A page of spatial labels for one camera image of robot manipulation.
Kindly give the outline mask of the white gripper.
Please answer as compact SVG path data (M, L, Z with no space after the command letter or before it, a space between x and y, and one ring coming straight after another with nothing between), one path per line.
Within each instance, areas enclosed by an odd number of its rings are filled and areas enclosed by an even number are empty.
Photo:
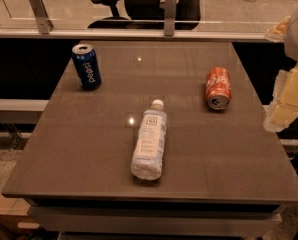
M264 38L271 42L284 42L285 54L298 62L298 7L291 17L285 17L267 30ZM278 72L272 96L263 126L266 131L281 132L298 117L298 64L289 72Z

